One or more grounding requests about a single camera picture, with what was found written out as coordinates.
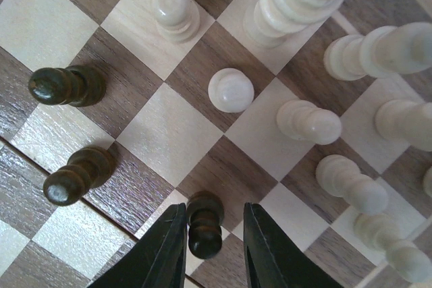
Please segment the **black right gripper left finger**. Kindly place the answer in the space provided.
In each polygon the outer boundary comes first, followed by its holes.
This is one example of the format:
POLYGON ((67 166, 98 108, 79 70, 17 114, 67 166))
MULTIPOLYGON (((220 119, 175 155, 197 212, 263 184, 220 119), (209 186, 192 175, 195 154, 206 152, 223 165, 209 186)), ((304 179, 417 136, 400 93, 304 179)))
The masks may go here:
POLYGON ((135 246, 91 287, 183 287, 186 205, 172 204, 135 246))

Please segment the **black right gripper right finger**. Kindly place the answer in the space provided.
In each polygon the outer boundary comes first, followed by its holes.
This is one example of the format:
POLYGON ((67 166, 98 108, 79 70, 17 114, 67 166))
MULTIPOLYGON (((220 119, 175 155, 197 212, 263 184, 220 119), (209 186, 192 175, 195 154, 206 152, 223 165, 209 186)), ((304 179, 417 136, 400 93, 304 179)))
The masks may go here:
POLYGON ((249 287, 340 287, 310 260, 260 205, 244 205, 244 259, 249 287))

